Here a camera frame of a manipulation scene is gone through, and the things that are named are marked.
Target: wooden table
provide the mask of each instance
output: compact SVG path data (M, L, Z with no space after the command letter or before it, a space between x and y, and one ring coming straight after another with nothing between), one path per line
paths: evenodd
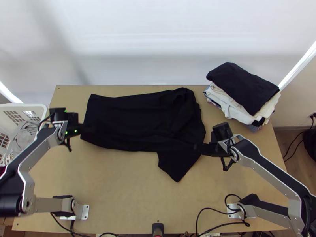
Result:
M91 93L103 96L127 96L180 86L57 86L50 107L66 107L79 113L83 122ZM229 121L235 134L254 142L265 157L285 169L271 124L252 133L236 120L228 120L222 111L207 103L202 94L206 86L186 86L194 91L202 110L205 142L210 141L212 126ZM90 205L88 220L78 220L79 233L120 234L151 233L151 224L163 223L165 233L195 232L198 212L204 207L226 211L224 197L233 193L245 197L257 194L261 200L287 205L287 199L251 169L235 164L228 172L222 170L219 158L201 156L179 183L157 167L155 152L126 152L97 147L71 139L73 151L64 146L54 147L36 164L30 174L35 180L38 197L71 194L81 203ZM234 221L213 211L204 211L199 219L201 233L216 225ZM216 232L281 230L281 226L260 218L251 224L225 226ZM70 221L61 221L69 227ZM49 213L16 218L14 230L64 232Z

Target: silver arm segment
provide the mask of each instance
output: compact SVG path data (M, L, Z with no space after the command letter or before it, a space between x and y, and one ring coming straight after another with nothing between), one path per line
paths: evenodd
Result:
M66 113L66 109L51 109L51 117L69 118L69 120L51 121L52 128L44 127L36 139L24 149L0 177L0 216L23 216L36 212L51 212L61 219L88 218L89 205L79 204L71 195L41 198L34 195L35 183L29 174L34 165L55 146L66 145L70 149L69 138L79 135L82 127L78 124L76 113Z
M234 135L230 139L219 141L218 143L224 150L229 148L233 161L253 169L289 200L288 208L286 208L262 202L255 194L251 194L237 203L242 213L245 214L245 216L241 215L240 218L260 217L292 229L297 237L301 237L307 221L302 218L303 213L306 212L302 210L302 207L305 206L302 195L309 196L309 198L314 200L316 200L316 196L311 194L305 185L263 157L258 147L243 136Z

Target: black bag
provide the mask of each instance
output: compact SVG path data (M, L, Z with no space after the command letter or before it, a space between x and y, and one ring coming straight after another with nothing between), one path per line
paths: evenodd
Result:
M309 129L303 134L304 147L309 156L316 161L316 132L315 129Z

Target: black garment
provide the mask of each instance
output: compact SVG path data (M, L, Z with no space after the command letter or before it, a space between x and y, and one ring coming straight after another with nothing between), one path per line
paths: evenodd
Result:
M210 71L206 79L214 82L251 115L255 115L272 96L280 91L273 83L250 74L231 62L226 62Z
M265 118L261 118L260 121L253 121L252 125L256 126L256 127L260 127L262 124L264 124Z
M155 151L158 166L178 182L198 160L205 129L194 93L186 88L158 93L89 98L81 139L100 147Z

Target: black cable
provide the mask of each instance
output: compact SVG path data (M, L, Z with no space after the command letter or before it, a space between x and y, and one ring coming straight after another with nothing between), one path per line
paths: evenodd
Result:
M312 126L310 126L309 130L311 130L312 127L313 127L313 125L314 125L314 116L311 115L310 118L312 119ZM288 154L288 152L289 152L289 150L290 150L290 148L291 148L293 142L294 142L294 141L299 137L299 135L301 135L303 132L300 132L300 133L296 136L296 138L294 138L294 140L290 143L290 145L289 145L289 147L288 147L288 149L287 149L285 155L283 156L283 158L285 158L286 155Z
M70 224L70 230L72 231L72 229L73 229L73 225L75 224L75 220L71 220L71 224Z
M236 194L228 194L228 195L225 197L225 199L224 199L225 206L226 206L229 210L238 211L239 209L232 209L232 208L230 208L230 207L227 205L227 198L230 197L230 196L235 196L235 197L239 198L239 200L241 200L241 198L240 198L238 195L236 195Z
M204 211L204 210L213 210L213 211L216 211L216 212L221 213L221 214L224 214L224 215L231 215L231 214L235 214L235 213L237 213L237 212L240 212L240 210L238 210L238 211L235 211L235 212L232 212L232 213L224 213L224 212L222 212L222 211L216 210L216 209L211 208L211 207L204 207L204 208L199 212L199 214L197 215L197 218L196 218L195 232L196 232L196 236L197 236L197 237L200 236L200 235L198 235L198 228L197 228L197 227L198 227L199 217L200 217L200 214L202 213L202 211Z
M51 216L52 216L52 218L56 221L56 223L57 223L61 228L63 228L64 230L68 231L69 233L74 234L74 235L78 235L78 236L82 236L82 237L91 237L91 236L79 234L79 233L76 233L76 232L73 232L73 231L67 229L67 228L64 227L61 223L59 223L59 221L55 218L55 216L53 215L53 213L51 213ZM105 232L105 233L101 234L99 237L101 237L101 236L103 236L103 235L113 235L113 236L115 236L115 237L119 237L118 235L113 234L113 233L111 233L111 232Z
M243 237L245 234L247 234L247 232L241 232L241 233L237 232L237 234L239 234L241 237Z
M208 229L207 231L204 231L202 234L197 235L197 237L200 237L200 236L202 236L202 235L204 235L204 234L206 234L206 233L208 233L208 232L211 232L211 231L213 231L213 230L215 230L215 229L217 229L217 228L219 228L219 227L222 227L222 226L229 226L229 225L236 225L236 224L245 224L245 226L247 226L247 227L250 226L250 224L247 223L247 222L245 222L244 220L242 220L241 222L229 222L229 223L221 224L221 225L215 226L215 227L213 227L213 228L211 228L211 229Z
M272 235L272 237L275 237L274 234L271 231L269 231L269 233Z
M291 159L291 158L294 156L294 154L295 154L297 148L299 147L299 145L300 145L302 142L303 142L303 140L298 143L298 145L296 146L296 148L295 148L293 154L292 154L289 158L287 158L284 162L287 162L289 159Z
M50 117L52 117L53 114L48 115L46 118L44 118L39 124L38 124L38 131L40 130L40 127L42 125L43 122L47 121L47 119L49 119Z

